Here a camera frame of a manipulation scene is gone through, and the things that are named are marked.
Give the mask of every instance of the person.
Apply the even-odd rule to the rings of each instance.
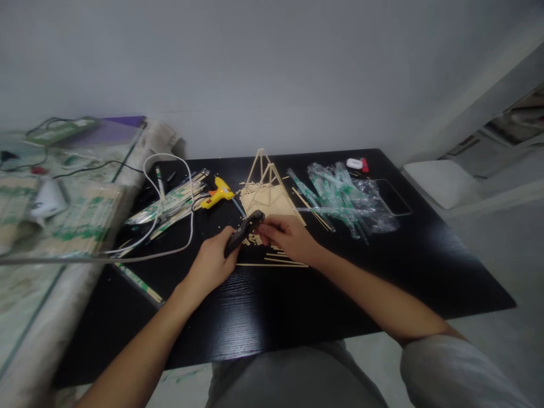
[[[240,248],[227,259],[223,256],[233,231],[226,227],[203,242],[185,279],[78,407],[147,404],[187,319],[235,268]],[[487,357],[440,316],[320,246],[294,216],[268,216],[256,233],[264,245],[282,248],[289,258],[327,277],[402,346],[401,375],[417,408],[531,406]],[[386,403],[345,346],[335,342],[214,363],[206,406],[386,407]]]

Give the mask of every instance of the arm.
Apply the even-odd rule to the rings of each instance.
[[[233,232],[234,228],[226,227],[202,243],[185,279],[89,388],[79,401],[79,408],[145,407],[187,319],[234,270],[240,248],[227,259],[223,255]]]
[[[320,246],[294,216],[268,216],[258,232],[263,244],[321,272],[401,346],[434,334],[464,339],[415,297]]]

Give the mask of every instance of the black table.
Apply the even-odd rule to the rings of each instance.
[[[283,176],[291,167],[308,186],[306,168],[313,162],[331,165],[348,158],[367,159],[372,179],[387,179],[413,213],[398,217],[400,228],[374,234],[370,245],[353,240],[347,228],[334,222],[326,232],[309,213],[308,230],[325,247],[356,265],[413,294],[443,318],[474,315],[515,307],[516,304],[483,265],[468,252],[450,228],[377,149],[271,156]],[[253,158],[189,160],[192,171],[206,167],[234,191],[245,181]],[[161,163],[176,181],[185,166]],[[287,190],[294,185],[284,180]],[[293,196],[293,202],[301,205]],[[238,225],[240,213],[222,201],[194,216],[191,246],[171,256],[132,263],[130,268],[162,297],[167,298],[187,274],[204,241],[225,225]],[[135,250],[131,256],[164,252],[185,245],[189,221],[171,227],[163,237]],[[262,262],[266,249],[243,246],[239,262]],[[55,375],[56,388],[91,383],[156,313],[147,299],[108,266],[101,275],[75,335]],[[187,322],[168,359],[166,369],[225,360],[369,334],[380,328],[355,303],[312,269],[237,267],[211,293]]]

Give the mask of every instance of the wire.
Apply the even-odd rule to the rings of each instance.
[[[71,120],[71,119],[61,119],[61,118],[58,118],[58,117],[51,117],[49,119],[44,120],[39,125],[37,125],[36,127],[33,127],[31,130],[26,132],[25,136],[29,136],[31,133],[34,133],[36,130],[38,130],[39,128],[41,128],[44,125],[45,125],[46,130],[49,130],[49,125],[52,124],[52,123],[55,123],[55,122],[70,122],[70,123],[73,123],[74,121]]]
[[[104,166],[106,166],[106,165],[108,165],[108,164],[110,164],[110,163],[119,163],[119,164],[121,164],[121,165],[123,165],[123,166],[125,166],[125,167],[128,167],[128,168],[131,169],[131,170],[137,171],[137,172],[139,172],[139,173],[144,173],[143,171],[138,170],[138,169],[135,169],[134,167],[131,167],[131,166],[129,166],[128,164],[125,164],[125,163],[123,163],[123,162],[121,162],[121,161],[118,161],[118,160],[109,160],[109,161],[106,161],[104,164],[101,164],[100,166],[96,166],[96,167],[88,167],[88,168],[84,168],[84,169],[79,169],[79,170],[76,170],[76,171],[72,171],[71,173],[67,173],[67,174],[65,174],[65,175],[54,176],[53,178],[54,178],[54,179],[60,179],[61,177],[68,177],[68,176],[74,175],[74,174],[79,173],[79,172],[90,171],[90,170],[98,170],[99,168],[102,168],[102,167],[104,167]]]
[[[151,185],[155,188],[155,190],[157,191],[157,193],[159,194],[159,189],[157,188],[157,186],[155,185],[155,183],[149,178],[149,176],[147,175],[147,173],[145,172],[145,169],[146,169],[146,163],[149,159],[151,159],[152,157],[156,157],[156,156],[169,156],[169,157],[173,157],[177,160],[181,160],[185,166],[187,167],[187,172],[189,174],[189,182],[191,183],[191,199],[193,200],[194,202],[194,195],[193,195],[193,180],[192,180],[192,177],[191,177],[191,171],[189,169],[189,166],[187,165],[187,163],[185,162],[185,160],[183,160],[182,158],[179,158],[178,156],[175,156],[173,154],[170,154],[170,153],[157,153],[157,154],[154,154],[154,155],[151,155],[149,156],[146,161],[144,161],[143,163],[143,173],[146,175],[147,179],[150,181]],[[84,258],[84,257],[81,257],[81,258],[0,258],[0,265],[25,265],[25,264],[118,264],[120,262],[122,262],[123,264],[129,264],[131,262],[141,262],[141,261],[147,261],[147,260],[150,260],[150,259],[154,259],[154,258],[159,258],[159,257],[162,257],[162,256],[166,256],[166,255],[172,255],[172,254],[175,254],[177,252],[181,252],[183,251],[184,249],[186,249],[190,244],[191,244],[191,241],[193,240],[193,227],[194,227],[194,223],[193,223],[193,217],[194,217],[194,211],[191,212],[191,233],[189,235],[189,241],[187,242],[187,244],[182,247],[182,248],[178,248],[178,249],[174,249],[174,250],[170,250],[170,251],[166,251],[166,252],[160,252],[160,253],[157,253],[157,254],[153,254],[153,255],[148,255],[148,256],[144,256],[144,257],[136,257],[136,258]],[[116,250],[115,252],[121,252],[123,250],[127,250],[128,248],[133,248],[135,247],[136,245],[139,245],[145,238],[147,238],[149,236],[149,234],[151,233],[151,231],[153,231],[153,228],[151,228],[148,233],[146,234],[146,236],[142,239],[140,239],[137,243],[131,245],[131,246],[127,246],[126,248],[122,248],[122,249],[118,249]]]
[[[194,195],[193,195],[193,178],[191,177],[191,170],[189,168],[189,165],[187,164],[187,162],[182,159],[182,158],[179,158],[178,156],[176,155],[173,155],[173,154],[170,154],[170,153],[157,153],[157,154],[154,154],[154,155],[151,155],[149,156],[144,162],[143,162],[143,173],[144,175],[146,176],[146,178],[149,180],[149,182],[151,183],[151,185],[155,188],[155,190],[157,191],[157,194],[159,195],[159,205],[157,206],[157,213],[155,215],[155,219],[153,220],[153,225],[151,226],[151,228],[149,229],[149,231],[146,232],[146,234],[137,242],[135,242],[134,244],[132,245],[129,245],[125,248],[121,248],[121,249],[115,249],[115,250],[111,250],[111,251],[106,251],[104,253],[106,254],[111,254],[111,253],[118,253],[118,252],[124,252],[126,251],[127,249],[131,249],[131,248],[134,248],[134,247],[137,247],[139,244],[141,244],[142,242],[144,242],[147,237],[149,237],[151,235],[151,233],[153,232],[153,230],[155,229],[155,226],[157,224],[157,220],[159,219],[159,215],[160,215],[160,212],[162,211],[162,204],[163,204],[163,200],[162,200],[162,195],[160,194],[160,190],[159,188],[156,186],[156,184],[153,182],[153,180],[150,179],[149,175],[147,174],[146,172],[146,164],[147,162],[149,161],[149,159],[153,158],[153,157],[156,157],[156,156],[170,156],[170,157],[173,157],[173,158],[176,158],[178,160],[181,160],[183,162],[183,164],[185,164],[185,166],[187,167],[187,174],[189,175],[189,184],[191,186],[191,200],[194,204]],[[162,254],[156,254],[157,256],[162,256],[162,255],[168,255],[168,254],[171,254],[171,253],[176,253],[176,252],[180,252],[180,251],[183,251],[185,248],[187,248],[190,244],[191,244],[191,241],[193,240],[193,218],[194,218],[194,210],[193,210],[193,206],[191,206],[191,233],[189,235],[189,241],[187,242],[187,244],[183,247],[183,248],[180,248],[180,249],[176,249],[174,251],[170,251],[170,252],[164,252]]]
[[[48,158],[48,152],[47,152],[47,147],[44,147],[44,158],[39,161],[38,163],[34,163],[34,164],[23,164],[23,165],[20,165],[20,166],[17,166],[17,167],[12,167],[12,168],[9,168],[9,169],[3,169],[3,168],[0,168],[1,171],[4,171],[6,173],[10,173],[10,172],[13,172],[13,171],[17,171],[19,169],[22,169],[22,168],[25,168],[25,167],[35,167],[35,166],[38,166],[40,164],[44,164],[45,162],[47,162],[47,158]]]

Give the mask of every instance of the hand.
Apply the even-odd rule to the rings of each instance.
[[[296,262],[312,266],[324,251],[294,215],[269,215],[256,231],[263,245],[276,245]]]
[[[226,226],[216,236],[202,243],[200,251],[189,270],[187,281],[192,290],[202,296],[202,300],[220,284],[227,280],[236,266],[240,247],[225,259],[225,246],[235,229]]]

